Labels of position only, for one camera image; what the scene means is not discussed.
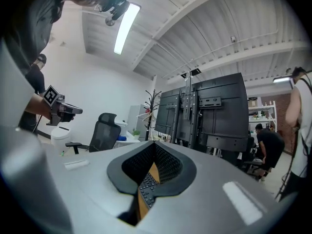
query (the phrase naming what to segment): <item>blue object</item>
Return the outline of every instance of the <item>blue object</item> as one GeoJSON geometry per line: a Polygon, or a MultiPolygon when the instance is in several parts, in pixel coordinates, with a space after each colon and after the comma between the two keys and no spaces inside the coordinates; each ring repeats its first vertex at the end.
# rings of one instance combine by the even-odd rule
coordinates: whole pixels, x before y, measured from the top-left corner
{"type": "Polygon", "coordinates": [[[126,136],[119,136],[117,140],[119,140],[119,141],[126,141],[127,137],[126,136]]]}

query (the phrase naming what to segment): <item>person in white vest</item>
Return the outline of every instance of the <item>person in white vest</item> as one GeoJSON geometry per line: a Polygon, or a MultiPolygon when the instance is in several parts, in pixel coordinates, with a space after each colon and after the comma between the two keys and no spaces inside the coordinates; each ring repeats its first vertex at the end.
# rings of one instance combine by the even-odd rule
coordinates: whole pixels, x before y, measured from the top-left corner
{"type": "Polygon", "coordinates": [[[302,67],[295,67],[292,78],[295,87],[292,90],[291,101],[286,111],[286,122],[299,130],[291,173],[281,199],[292,192],[299,191],[304,186],[308,170],[308,156],[311,156],[312,73],[307,73],[302,67]]]}

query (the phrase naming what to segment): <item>shelf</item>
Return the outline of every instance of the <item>shelf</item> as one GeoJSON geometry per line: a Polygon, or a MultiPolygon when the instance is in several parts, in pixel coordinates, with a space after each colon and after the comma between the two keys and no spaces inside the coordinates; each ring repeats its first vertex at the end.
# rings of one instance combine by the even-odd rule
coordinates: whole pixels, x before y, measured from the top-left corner
{"type": "Polygon", "coordinates": [[[262,107],[249,107],[248,111],[261,111],[261,110],[268,110],[270,108],[274,108],[274,105],[269,105],[269,106],[262,106],[262,107]]]}
{"type": "Polygon", "coordinates": [[[276,121],[276,119],[252,119],[249,120],[249,123],[257,123],[257,122],[270,122],[270,121],[276,121]]]}

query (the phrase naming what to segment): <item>wooden surface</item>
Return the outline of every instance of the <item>wooden surface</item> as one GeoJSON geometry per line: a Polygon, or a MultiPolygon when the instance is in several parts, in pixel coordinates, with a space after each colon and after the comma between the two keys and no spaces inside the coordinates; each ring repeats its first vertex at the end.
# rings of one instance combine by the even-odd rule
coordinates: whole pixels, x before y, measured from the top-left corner
{"type": "MultiPolygon", "coordinates": [[[[153,176],[153,178],[159,182],[158,169],[157,169],[155,163],[153,163],[149,172],[153,176]]],[[[139,189],[137,190],[137,195],[138,195],[138,207],[139,207],[139,211],[140,211],[140,218],[143,219],[145,217],[145,215],[148,213],[149,208],[146,206],[139,189]]]]}

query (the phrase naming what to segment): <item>green plant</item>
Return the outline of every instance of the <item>green plant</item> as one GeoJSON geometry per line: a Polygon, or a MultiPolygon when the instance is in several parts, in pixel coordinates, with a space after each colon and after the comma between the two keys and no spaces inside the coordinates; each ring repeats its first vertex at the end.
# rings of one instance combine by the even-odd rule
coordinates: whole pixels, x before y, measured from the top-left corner
{"type": "Polygon", "coordinates": [[[133,129],[132,135],[133,135],[133,136],[135,136],[135,135],[140,135],[140,133],[141,133],[141,131],[133,129]]]}

